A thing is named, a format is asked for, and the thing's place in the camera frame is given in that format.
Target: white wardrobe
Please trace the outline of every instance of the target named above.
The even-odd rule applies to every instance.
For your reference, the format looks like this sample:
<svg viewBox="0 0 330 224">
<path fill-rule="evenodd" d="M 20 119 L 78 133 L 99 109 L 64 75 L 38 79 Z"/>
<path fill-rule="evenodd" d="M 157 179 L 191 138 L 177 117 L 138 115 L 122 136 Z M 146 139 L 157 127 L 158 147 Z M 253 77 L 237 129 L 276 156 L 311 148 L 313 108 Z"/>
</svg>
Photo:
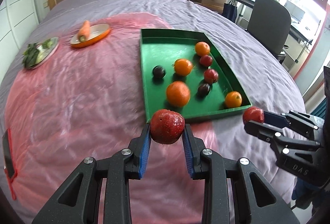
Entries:
<svg viewBox="0 0 330 224">
<path fill-rule="evenodd" d="M 4 0 L 0 4 L 0 83 L 38 24 L 34 0 Z"/>
</svg>

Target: pink plastic sheet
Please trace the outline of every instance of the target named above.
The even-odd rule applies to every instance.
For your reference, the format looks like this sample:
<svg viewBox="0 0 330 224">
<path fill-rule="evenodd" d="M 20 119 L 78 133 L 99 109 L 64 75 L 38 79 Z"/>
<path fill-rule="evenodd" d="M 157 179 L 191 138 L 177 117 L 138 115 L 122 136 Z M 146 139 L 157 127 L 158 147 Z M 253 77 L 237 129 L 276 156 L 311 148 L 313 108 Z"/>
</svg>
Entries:
<svg viewBox="0 0 330 224">
<path fill-rule="evenodd" d="M 99 23 L 111 26 L 108 37 L 72 49 L 70 39 L 81 25 L 74 26 L 60 35 L 55 54 L 36 70 L 21 70 L 10 90 L 5 121 L 18 173 L 13 189 L 35 213 L 85 157 L 112 156 L 145 124 L 140 29 L 170 26 L 147 13 L 120 14 L 92 25 Z M 217 150 L 212 123 L 192 129 Z M 173 145 L 152 142 L 144 178 L 130 181 L 133 223 L 198 223 L 203 194 L 204 182 L 189 178 L 181 139 Z"/>
</svg>

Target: orange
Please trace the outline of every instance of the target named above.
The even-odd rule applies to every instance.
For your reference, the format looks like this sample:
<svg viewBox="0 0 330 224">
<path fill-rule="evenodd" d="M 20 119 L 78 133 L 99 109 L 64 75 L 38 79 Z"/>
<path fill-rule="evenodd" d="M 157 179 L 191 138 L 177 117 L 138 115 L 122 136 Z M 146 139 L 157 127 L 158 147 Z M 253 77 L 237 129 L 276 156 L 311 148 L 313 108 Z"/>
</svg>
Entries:
<svg viewBox="0 0 330 224">
<path fill-rule="evenodd" d="M 175 73 L 181 76 L 187 76 L 193 67 L 192 63 L 185 58 L 179 58 L 174 63 Z"/>
<path fill-rule="evenodd" d="M 198 42 L 195 45 L 195 51 L 199 56 L 208 55 L 210 53 L 210 46 L 206 42 Z"/>
<path fill-rule="evenodd" d="M 242 96 L 237 91 L 229 92 L 225 98 L 225 105 L 227 108 L 237 108 L 242 105 Z"/>
<path fill-rule="evenodd" d="M 190 100 L 190 90 L 184 82 L 175 81 L 166 88 L 166 98 L 172 106 L 183 107 Z"/>
</svg>

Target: orange plate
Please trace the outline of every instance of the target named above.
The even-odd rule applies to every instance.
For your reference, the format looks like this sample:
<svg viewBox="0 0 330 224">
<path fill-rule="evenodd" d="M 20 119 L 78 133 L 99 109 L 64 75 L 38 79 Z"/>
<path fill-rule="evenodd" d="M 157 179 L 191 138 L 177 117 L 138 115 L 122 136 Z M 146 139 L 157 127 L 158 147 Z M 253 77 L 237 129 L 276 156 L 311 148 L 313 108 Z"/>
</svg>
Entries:
<svg viewBox="0 0 330 224">
<path fill-rule="evenodd" d="M 110 33 L 110 26 L 108 24 L 97 24 L 90 27 L 90 38 L 85 42 L 79 42 L 77 34 L 75 34 L 70 44 L 74 48 L 88 47 L 96 42 L 102 40 Z"/>
</svg>

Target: smartphone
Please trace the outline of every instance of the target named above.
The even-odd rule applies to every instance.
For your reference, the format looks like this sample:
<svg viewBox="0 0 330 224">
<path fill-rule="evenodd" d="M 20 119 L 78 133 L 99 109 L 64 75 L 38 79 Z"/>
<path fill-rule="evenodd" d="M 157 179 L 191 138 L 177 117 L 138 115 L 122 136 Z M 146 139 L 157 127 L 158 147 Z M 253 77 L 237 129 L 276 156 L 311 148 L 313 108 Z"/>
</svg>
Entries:
<svg viewBox="0 0 330 224">
<path fill-rule="evenodd" d="M 2 137 L 2 147 L 3 147 L 3 154 L 5 157 L 5 170 L 7 172 L 6 174 L 9 178 L 9 180 L 12 181 L 15 176 L 15 169 L 14 169 L 12 156 L 11 156 L 8 130 L 6 130 L 5 134 Z"/>
</svg>

